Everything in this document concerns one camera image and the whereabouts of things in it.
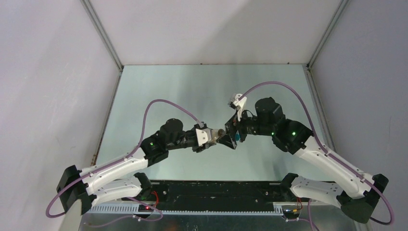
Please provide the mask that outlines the teal and clear pill box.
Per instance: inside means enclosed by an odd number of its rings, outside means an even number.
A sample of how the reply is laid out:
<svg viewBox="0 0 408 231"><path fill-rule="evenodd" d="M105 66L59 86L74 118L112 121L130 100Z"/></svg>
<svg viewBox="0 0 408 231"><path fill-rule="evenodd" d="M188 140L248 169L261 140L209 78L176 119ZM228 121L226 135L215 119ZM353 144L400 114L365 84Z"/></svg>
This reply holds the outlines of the teal and clear pill box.
<svg viewBox="0 0 408 231"><path fill-rule="evenodd" d="M241 139L241 137L240 137L239 133L236 133L236 134L235 134L235 140L236 140L236 141L239 141L240 139Z"/></svg>

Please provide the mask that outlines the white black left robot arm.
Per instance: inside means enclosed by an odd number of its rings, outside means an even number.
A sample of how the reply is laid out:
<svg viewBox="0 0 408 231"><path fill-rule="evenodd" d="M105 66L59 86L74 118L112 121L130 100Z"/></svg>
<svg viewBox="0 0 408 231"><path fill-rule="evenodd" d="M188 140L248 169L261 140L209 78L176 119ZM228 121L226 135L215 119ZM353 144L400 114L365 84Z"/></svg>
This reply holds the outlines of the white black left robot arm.
<svg viewBox="0 0 408 231"><path fill-rule="evenodd" d="M77 200L82 202L81 214L114 199L138 197L147 200L151 197L152 186L141 170L168 158L171 150L191 148L199 153L215 145L224 135L223 129L198 124L184 131L183 123L173 118L145 138L129 157L117 158L101 167L67 167L57 186L64 212L68 212Z"/></svg>

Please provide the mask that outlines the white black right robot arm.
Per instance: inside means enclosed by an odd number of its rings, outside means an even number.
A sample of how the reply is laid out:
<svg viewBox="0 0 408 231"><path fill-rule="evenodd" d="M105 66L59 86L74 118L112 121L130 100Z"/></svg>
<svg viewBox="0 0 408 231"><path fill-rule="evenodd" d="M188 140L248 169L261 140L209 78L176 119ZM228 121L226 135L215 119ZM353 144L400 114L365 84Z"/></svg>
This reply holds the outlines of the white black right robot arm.
<svg viewBox="0 0 408 231"><path fill-rule="evenodd" d="M281 105L273 98L258 100L253 116L247 114L245 104L246 98L240 94L230 101L230 107L236 112L225 124L226 133L221 144L235 149L247 135L270 136L278 149L309 162L331 178L331 182L323 182L288 173L280 183L282 199L309 198L341 209L356 222L365 224L371 220L388 184L387 177L365 173L319 143L311 129L287 119Z"/></svg>

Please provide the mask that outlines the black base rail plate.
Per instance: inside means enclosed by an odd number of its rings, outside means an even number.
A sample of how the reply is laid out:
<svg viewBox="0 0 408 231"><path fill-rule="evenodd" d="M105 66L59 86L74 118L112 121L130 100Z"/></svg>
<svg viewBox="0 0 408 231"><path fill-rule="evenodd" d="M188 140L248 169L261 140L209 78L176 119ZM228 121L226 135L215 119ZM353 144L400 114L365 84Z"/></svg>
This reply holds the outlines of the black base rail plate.
<svg viewBox="0 0 408 231"><path fill-rule="evenodd" d="M273 211L275 203L298 199L278 181L152 180L135 198L158 209L191 211Z"/></svg>

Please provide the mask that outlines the aluminium right side rail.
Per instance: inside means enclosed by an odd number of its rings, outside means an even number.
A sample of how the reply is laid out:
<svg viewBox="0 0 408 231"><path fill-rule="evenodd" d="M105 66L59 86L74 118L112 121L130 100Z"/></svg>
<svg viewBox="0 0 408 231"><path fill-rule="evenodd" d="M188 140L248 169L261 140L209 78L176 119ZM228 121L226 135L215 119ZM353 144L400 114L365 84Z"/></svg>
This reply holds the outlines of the aluminium right side rail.
<svg viewBox="0 0 408 231"><path fill-rule="evenodd" d="M312 76L312 72L307 64L303 65L303 70L306 76L306 82L308 84L309 91L312 95L313 104L314 104L315 111L317 113L317 117L319 120L319 126L322 131L323 140L325 141L324 143L328 147L330 147L333 151L337 152L333 138L332 138L332 133L329 128L329 123L328 123L326 114L324 112L323 103L318 93L318 88Z"/></svg>

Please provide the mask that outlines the aluminium frame post right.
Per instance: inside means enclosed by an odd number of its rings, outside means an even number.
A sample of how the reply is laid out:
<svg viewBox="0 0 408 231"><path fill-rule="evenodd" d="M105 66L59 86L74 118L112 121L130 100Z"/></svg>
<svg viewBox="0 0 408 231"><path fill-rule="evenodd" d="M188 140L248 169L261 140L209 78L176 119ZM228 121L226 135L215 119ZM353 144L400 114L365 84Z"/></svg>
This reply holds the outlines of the aluminium frame post right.
<svg viewBox="0 0 408 231"><path fill-rule="evenodd" d="M335 29L336 25L338 24L338 21L340 20L340 17L343 15L345 9L347 8L347 5L349 4L350 0L341 0L332 15L327 27L325 28L317 46L315 47L314 51L312 52L312 55L307 63L307 69L311 70L312 66L318 59L319 54L323 50L326 42L328 41L329 37L331 36L333 30Z"/></svg>

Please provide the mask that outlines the aluminium frame post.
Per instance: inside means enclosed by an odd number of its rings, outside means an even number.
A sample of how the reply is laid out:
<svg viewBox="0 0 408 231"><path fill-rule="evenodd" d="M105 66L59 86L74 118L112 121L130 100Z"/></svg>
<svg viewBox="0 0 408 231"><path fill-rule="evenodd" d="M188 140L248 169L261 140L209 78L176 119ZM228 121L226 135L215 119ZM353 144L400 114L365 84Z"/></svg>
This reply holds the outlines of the aluminium frame post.
<svg viewBox="0 0 408 231"><path fill-rule="evenodd" d="M114 64L116 65L119 72L123 71L124 65L122 64L119 55L117 54L113 43L111 42L92 2L90 0L80 0L81 4L83 5L90 21L92 22L97 34L99 35L102 43L104 44L105 48L107 49L110 57L112 58Z"/></svg>
<svg viewBox="0 0 408 231"><path fill-rule="evenodd" d="M312 66L318 59L319 54L323 50L326 42L328 41L329 37L331 36L333 30L335 29L336 25L338 24L338 21L340 20L340 17L343 15L345 9L347 8L347 5L349 4L350 0L341 0L332 15L327 27L325 28L317 46L315 47L314 51L312 52L312 55L307 63L307 69L311 70Z"/></svg>

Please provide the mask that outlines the aluminium frame post left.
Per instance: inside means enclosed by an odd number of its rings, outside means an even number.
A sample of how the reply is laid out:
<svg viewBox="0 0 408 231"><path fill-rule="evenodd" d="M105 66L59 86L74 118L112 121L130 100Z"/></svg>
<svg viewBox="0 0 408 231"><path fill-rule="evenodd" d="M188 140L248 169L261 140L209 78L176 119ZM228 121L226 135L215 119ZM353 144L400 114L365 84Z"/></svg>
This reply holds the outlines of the aluminium frame post left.
<svg viewBox="0 0 408 231"><path fill-rule="evenodd" d="M122 64L119 55L117 54L113 43L111 42L92 2L90 0L80 0L81 4L83 5L90 21L92 22L97 34L99 35L102 43L104 44L105 48L107 49L110 57L112 58L114 64L116 65L119 72L123 71L124 65Z"/></svg>

